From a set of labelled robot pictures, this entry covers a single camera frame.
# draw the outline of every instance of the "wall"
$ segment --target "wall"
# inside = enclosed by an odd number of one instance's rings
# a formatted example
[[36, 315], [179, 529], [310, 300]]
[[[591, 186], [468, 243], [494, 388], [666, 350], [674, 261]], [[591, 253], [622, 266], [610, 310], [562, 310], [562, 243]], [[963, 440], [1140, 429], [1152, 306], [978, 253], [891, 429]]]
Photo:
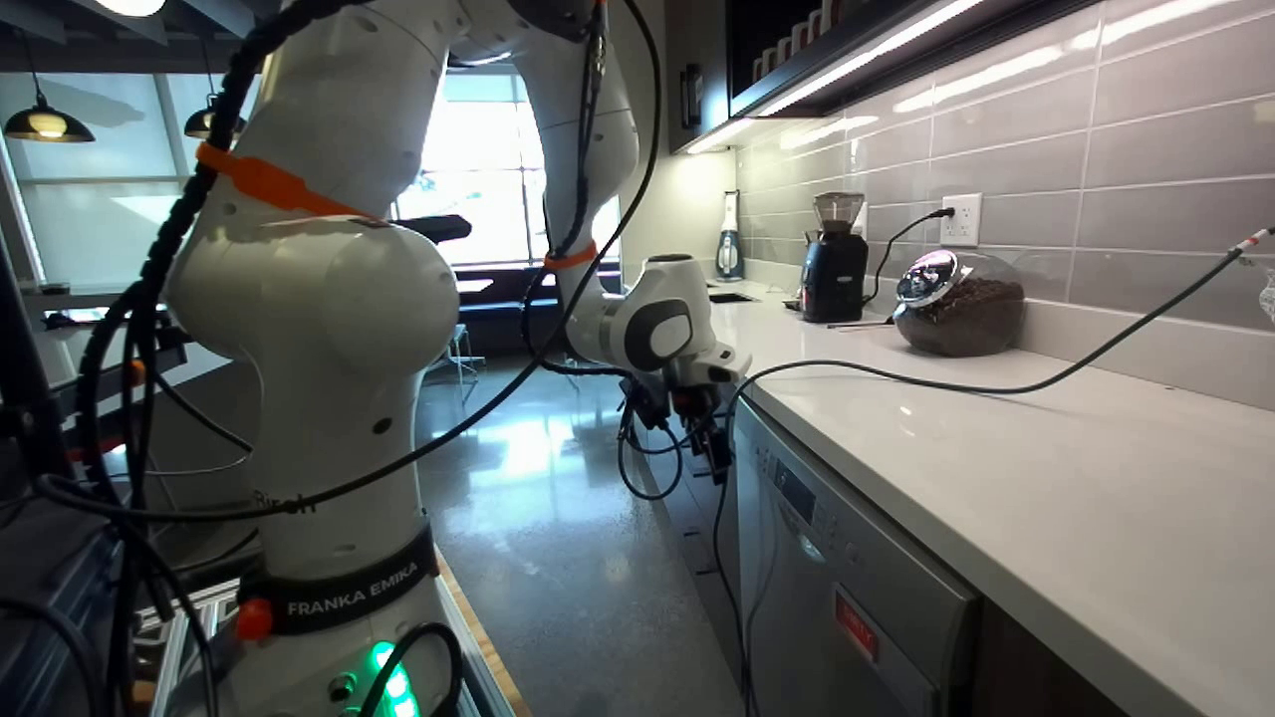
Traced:
[[[986, 253], [1018, 262], [1031, 300], [1149, 310], [1275, 225], [1271, 38], [1267, 0], [1105, 0], [834, 117], [878, 117], [865, 133], [798, 153], [755, 140], [739, 153], [744, 246], [798, 262], [817, 193], [870, 196], [874, 253], [939, 196], [986, 193]], [[1008, 59], [1040, 68], [970, 93]], [[948, 101], [897, 111], [926, 93]], [[930, 243], [938, 229], [903, 239], [891, 271]], [[1271, 330], [1261, 289], [1233, 266], [1174, 315]]]
[[[671, 59], [671, 27], [666, 16], [687, 7], [666, 7], [666, 0], [643, 0], [643, 14], [663, 40], [663, 59]], [[671, 129], [674, 129], [674, 88], [679, 88], [679, 68], [666, 63], [666, 129], [663, 129], [663, 158], [650, 181], [650, 193], [624, 233], [622, 243], [622, 266], [624, 283], [643, 274], [643, 262], [650, 257], [692, 257], [703, 262], [715, 261], [716, 246], [716, 229], [720, 229], [720, 196], [739, 186], [739, 164], [735, 154], [674, 154], [671, 153]]]

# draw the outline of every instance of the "pendant lamp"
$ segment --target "pendant lamp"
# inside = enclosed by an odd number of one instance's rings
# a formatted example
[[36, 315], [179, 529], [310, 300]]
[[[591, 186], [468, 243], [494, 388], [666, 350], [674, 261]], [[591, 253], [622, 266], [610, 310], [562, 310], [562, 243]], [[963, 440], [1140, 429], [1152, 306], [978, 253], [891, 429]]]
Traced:
[[203, 77], [209, 77], [209, 103], [203, 103], [203, 111], [197, 111], [197, 117], [187, 117], [187, 125], [185, 125], [185, 134], [191, 134], [191, 140], [209, 140], [209, 133], [213, 133], [213, 117], [217, 117], [217, 84], [213, 84], [213, 59], [209, 59], [209, 46], [201, 46], [203, 50]]
[[29, 144], [93, 144], [94, 134], [76, 117], [47, 103], [29, 46], [23, 55], [36, 84], [36, 103], [8, 117], [5, 134]]

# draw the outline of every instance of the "black wire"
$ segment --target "black wire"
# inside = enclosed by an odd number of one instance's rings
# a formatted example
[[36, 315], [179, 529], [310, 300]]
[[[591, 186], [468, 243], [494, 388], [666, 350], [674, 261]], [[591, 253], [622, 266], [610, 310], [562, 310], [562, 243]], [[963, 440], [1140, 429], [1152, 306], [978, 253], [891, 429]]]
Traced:
[[93, 667], [93, 648], [83, 644], [83, 636], [76, 632], [76, 626], [61, 614], [51, 614], [47, 605], [23, 601], [23, 597], [8, 597], [0, 593], [0, 611], [20, 614], [29, 623], [45, 623], [71, 652], [71, 667], [83, 683], [83, 701], [93, 717], [108, 717], [108, 690], [100, 684], [100, 672]]
[[[683, 488], [683, 473], [687, 473], [687, 449], [683, 449], [683, 443], [679, 443], [679, 435], [674, 435], [671, 425], [658, 425], [658, 429], [671, 440], [671, 448], [663, 448], [663, 449], [643, 449], [643, 448], [636, 448], [636, 440], [635, 440], [628, 417], [635, 417], [635, 411], [624, 408], [624, 416], [622, 416], [622, 429], [616, 429], [616, 440], [612, 440], [612, 465], [616, 465], [616, 473], [622, 473], [624, 490], [628, 490], [636, 504], [666, 504], [666, 500]], [[663, 488], [663, 490], [643, 490], [643, 488], [628, 477], [624, 448], [636, 448], [643, 456], [674, 456], [674, 460], [679, 460], [679, 465], [674, 465], [671, 488]]]
[[[643, 40], [650, 50], [650, 59], [654, 59], [654, 79], [658, 79], [658, 46], [650, 38], [650, 24], [647, 16], [636, 14], [635, 0], [624, 0], [624, 7], [635, 14], [636, 27], [643, 27]], [[551, 347], [566, 335], [566, 322], [573, 315], [573, 306], [582, 304], [586, 289], [591, 289], [591, 274], [596, 274], [596, 262], [602, 257], [622, 239], [622, 233], [628, 229], [628, 221], [636, 215], [647, 193], [650, 193], [650, 181], [654, 181], [654, 164], [658, 164], [658, 144], [650, 144], [647, 153], [647, 168], [643, 168], [643, 181], [636, 181], [636, 193], [635, 193], [635, 202], [624, 208], [622, 225], [612, 229], [612, 237], [604, 239], [604, 246], [596, 253], [596, 261], [586, 266], [586, 281], [578, 283], [578, 290], [569, 294], [555, 335], [531, 356], [531, 364], [486, 403], [478, 408], [473, 416], [468, 416], [460, 425], [442, 429], [437, 440], [421, 443], [420, 449], [380, 465], [380, 470], [365, 470], [351, 482], [340, 482], [332, 490], [318, 490], [318, 494], [298, 494], [298, 500], [282, 500], [282, 504], [267, 504], [267, 508], [253, 508], [253, 509], [125, 509], [125, 508], [108, 508], [108, 504], [93, 504], [76, 490], [64, 490], [57, 488], [57, 473], [39, 473], [36, 477], [36, 490], [61, 508], [76, 508], [76, 509], [88, 509], [88, 513], [108, 513], [108, 520], [141, 520], [141, 522], [246, 522], [246, 520], [271, 520], [271, 513], [304, 513], [304, 509], [316, 509], [318, 504], [332, 504], [332, 500], [344, 500], [344, 494], [353, 494], [412, 464], [420, 464], [421, 456], [434, 456], [437, 448], [456, 443], [460, 435], [468, 435], [469, 425], [478, 425], [489, 411], [498, 411], [539, 366], [543, 359], [551, 356]]]
[[0, 529], [8, 529], [39, 494], [23, 490], [0, 509]]
[[[654, 79], [650, 168], [654, 168], [658, 144], [663, 144], [663, 93], [666, 93], [663, 84], [666, 84], [666, 79], [663, 79], [658, 46], [654, 46], [654, 38], [650, 38], [647, 16], [636, 14], [635, 0], [624, 0], [624, 7], [628, 7], [628, 16], [635, 16], [635, 24], [636, 24], [636, 31], [643, 31], [643, 46], [647, 46], [647, 55], [650, 55], [650, 79]], [[566, 243], [562, 243], [555, 257], [562, 257], [562, 253], [569, 246], [569, 239], [578, 237], [582, 215], [586, 215], [586, 198], [591, 198], [591, 193], [582, 193], [582, 186], [586, 186], [586, 153], [591, 153], [595, 108], [596, 108], [596, 84], [591, 84], [591, 79], [596, 79], [596, 71], [595, 71], [596, 55], [595, 55], [595, 52], [602, 52], [602, 46], [595, 46], [595, 50], [586, 52], [586, 68], [582, 68], [582, 117], [586, 117], [586, 119], [582, 119], [582, 134], [578, 134], [578, 202], [573, 202], [573, 225], [569, 225], [569, 233], [566, 233]], [[635, 208], [643, 202], [647, 184], [650, 184], [650, 181], [643, 181], [643, 186], [636, 186], [624, 221], [612, 229], [612, 237], [610, 237], [604, 246], [596, 253], [591, 274], [596, 274], [602, 261], [610, 257], [610, 246], [616, 243], [616, 237], [628, 229], [628, 215], [635, 215]], [[531, 347], [531, 300], [534, 300], [534, 290], [539, 290], [543, 283], [546, 283], [546, 266], [539, 266], [539, 274], [534, 274], [534, 281], [526, 283], [526, 290], [523, 290], [523, 347]], [[616, 372], [616, 366], [569, 366], [569, 364], [555, 364], [551, 356], [543, 359], [543, 372], [551, 372], [551, 376], [610, 376], [610, 380], [624, 380], [624, 372]]]
[[724, 593], [724, 605], [731, 605], [731, 619], [735, 619], [735, 642], [740, 648], [740, 693], [744, 693], [744, 717], [751, 717], [755, 705], [756, 705], [756, 684], [755, 684], [755, 656], [751, 656], [751, 636], [744, 636], [744, 611], [740, 611], [740, 597], [735, 593], [724, 563], [720, 563], [724, 490], [731, 488], [720, 488], [716, 509], [715, 509], [715, 566], [716, 566], [716, 583], [720, 583], [720, 593]]
[[400, 667], [400, 662], [407, 656], [407, 648], [412, 648], [416, 642], [421, 642], [421, 636], [442, 636], [442, 644], [448, 644], [449, 676], [448, 676], [448, 693], [442, 693], [442, 701], [437, 701], [434, 715], [456, 715], [456, 705], [460, 705], [460, 697], [464, 697], [468, 652], [464, 652], [464, 642], [449, 632], [449, 626], [432, 623], [432, 626], [407, 628], [407, 632], [395, 642], [395, 652], [387, 656], [387, 667], [380, 667], [380, 672], [376, 672], [376, 683], [371, 683], [371, 690], [365, 690], [365, 697], [361, 697], [360, 717], [376, 717], [376, 708], [384, 705], [384, 693], [387, 693], [387, 684], [389, 684], [395, 667]]
[[203, 570], [217, 570], [223, 563], [230, 563], [235, 554], [243, 554], [253, 541], [259, 538], [259, 529], [246, 529], [235, 546], [203, 557], [203, 563], [187, 563], [187, 566], [170, 566], [170, 575], [203, 575]]
[[735, 395], [731, 395], [731, 411], [739, 408], [739, 400], [770, 380], [770, 376], [790, 376], [790, 372], [809, 372], [809, 366], [838, 366], [838, 372], [859, 372], [859, 376], [878, 376], [889, 381], [903, 381], [903, 388], [926, 388], [926, 389], [948, 389], [948, 395], [1035, 395], [1047, 389], [1063, 380], [1071, 380], [1075, 372], [1091, 366], [1095, 359], [1105, 359], [1108, 350], [1117, 350], [1125, 338], [1133, 338], [1137, 330], [1144, 330], [1149, 322], [1154, 322], [1161, 315], [1174, 310], [1182, 300], [1190, 300], [1203, 283], [1213, 283], [1217, 274], [1225, 274], [1243, 253], [1233, 246], [1217, 266], [1207, 266], [1194, 283], [1189, 283], [1182, 290], [1174, 290], [1172, 300], [1164, 300], [1161, 306], [1152, 306], [1149, 315], [1140, 315], [1137, 322], [1126, 322], [1125, 330], [1117, 330], [1108, 343], [1101, 343], [1095, 350], [1087, 350], [1083, 359], [1068, 364], [1063, 372], [1035, 380], [1035, 381], [1020, 381], [1020, 388], [979, 388], [979, 381], [938, 381], [938, 380], [915, 380], [915, 376], [897, 376], [897, 372], [882, 372], [870, 364], [848, 364], [848, 359], [800, 359], [800, 364], [776, 364], [764, 366], [756, 376], [751, 376]]
[[954, 208], [915, 215], [914, 225], [903, 225], [901, 233], [891, 233], [891, 237], [883, 239], [883, 253], [882, 253], [882, 261], [878, 261], [874, 290], [865, 294], [865, 306], [882, 294], [882, 271], [883, 271], [883, 262], [889, 262], [891, 243], [903, 239], [914, 229], [921, 229], [921, 225], [930, 225], [930, 221], [948, 221], [948, 215], [954, 215]]
[[217, 421], [213, 416], [203, 416], [191, 400], [185, 400], [164, 376], [157, 376], [158, 389], [187, 411], [201, 425], [209, 425], [217, 440], [239, 448], [243, 456], [253, 456], [253, 443], [243, 443], [235, 429], [227, 429], [223, 421]]
[[[217, 97], [217, 119], [213, 119], [213, 149], [227, 153], [243, 97], [256, 79], [256, 68], [298, 27], [307, 27], [318, 16], [340, 14], [344, 0], [310, 0], [310, 4], [290, 4], [282, 7], [274, 22], [259, 24], [243, 50], [230, 59], [230, 71], [223, 79], [223, 93]], [[185, 593], [179, 577], [164, 566], [164, 557], [148, 546], [144, 529], [136, 529], [130, 522], [144, 513], [144, 470], [148, 470], [148, 448], [152, 448], [152, 417], [157, 417], [157, 306], [158, 306], [158, 290], [169, 281], [169, 266], [187, 237], [187, 229], [197, 225], [197, 212], [203, 208], [209, 193], [217, 184], [213, 168], [197, 168], [197, 174], [187, 181], [185, 196], [170, 202], [170, 215], [158, 229], [158, 239], [148, 253], [148, 262], [141, 271], [141, 283], [130, 283], [108, 310], [108, 320], [93, 330], [88, 350], [79, 359], [79, 388], [76, 388], [76, 440], [83, 448], [83, 465], [88, 465], [88, 482], [93, 482], [93, 500], [105, 508], [100, 513], [114, 509], [114, 525], [125, 538], [125, 563], [120, 563], [120, 593], [114, 593], [114, 626], [113, 626], [113, 662], [108, 662], [108, 683], [120, 684], [125, 708], [128, 708], [128, 632], [130, 632], [130, 597], [136, 597], [136, 549], [152, 563], [152, 570], [170, 585], [170, 593], [179, 597], [185, 614], [191, 619], [201, 652], [203, 652], [203, 672], [209, 672], [209, 715], [221, 715], [217, 705], [217, 684], [213, 684], [213, 642], [201, 626], [201, 614], [191, 605], [191, 597]], [[120, 335], [120, 327], [128, 322], [128, 338], [125, 338], [125, 380], [130, 372], [130, 359], [141, 356], [144, 366], [144, 403], [130, 403], [130, 388], [120, 388], [120, 408], [125, 408], [125, 440], [128, 440], [128, 477], [130, 477], [130, 509], [120, 513], [120, 494], [105, 470], [100, 460], [100, 416], [94, 416], [94, 388], [100, 388], [100, 372], [105, 372], [105, 356], [108, 343]]]

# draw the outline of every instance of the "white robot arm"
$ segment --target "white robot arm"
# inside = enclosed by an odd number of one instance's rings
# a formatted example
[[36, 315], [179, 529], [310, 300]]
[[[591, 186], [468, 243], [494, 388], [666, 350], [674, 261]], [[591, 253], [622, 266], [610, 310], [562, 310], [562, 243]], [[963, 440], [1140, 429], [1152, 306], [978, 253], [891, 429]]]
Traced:
[[[531, 88], [557, 281], [566, 294], [586, 290], [569, 343], [586, 359], [671, 372], [687, 388], [739, 366], [709, 330], [707, 283], [689, 261], [654, 261], [624, 300], [604, 300], [578, 262], [591, 257], [586, 221], [622, 193], [643, 149], [622, 52], [604, 52], [595, 133], [578, 153], [573, 108], [595, 7], [351, 4], [271, 55], [259, 108], [227, 154], [201, 153], [221, 184], [177, 261], [169, 304], [201, 343], [259, 376], [246, 464], [259, 504], [344, 488], [416, 448], [420, 366], [448, 347], [460, 290], [432, 239], [384, 215], [420, 172], [449, 55], [509, 52]], [[387, 644], [420, 626], [448, 626], [416, 464], [360, 494], [264, 520], [259, 541], [235, 628], [223, 628], [221, 715], [351, 715], [365, 705]], [[412, 648], [400, 672], [384, 705], [434, 715], [456, 683], [448, 642]]]

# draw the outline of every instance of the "gray tile backsplash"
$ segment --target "gray tile backsplash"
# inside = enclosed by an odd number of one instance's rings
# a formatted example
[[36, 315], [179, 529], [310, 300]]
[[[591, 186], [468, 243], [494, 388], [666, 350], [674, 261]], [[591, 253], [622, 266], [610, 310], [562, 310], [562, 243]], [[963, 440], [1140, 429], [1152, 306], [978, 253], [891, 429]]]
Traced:
[[[1275, 129], [1254, 117], [1275, 101], [1271, 38], [1271, 0], [1105, 0], [840, 108], [878, 125], [804, 154], [744, 144], [744, 243], [798, 262], [817, 229], [813, 196], [865, 193], [878, 262], [939, 196], [979, 193], [979, 246], [1014, 262], [1031, 300], [1149, 310], [1275, 225]], [[955, 84], [1025, 55], [1027, 71], [978, 93]], [[938, 88], [943, 103], [910, 111], [903, 101]], [[889, 266], [931, 243], [938, 229], [910, 237]], [[1261, 289], [1261, 271], [1233, 266], [1174, 315], [1271, 330]]]

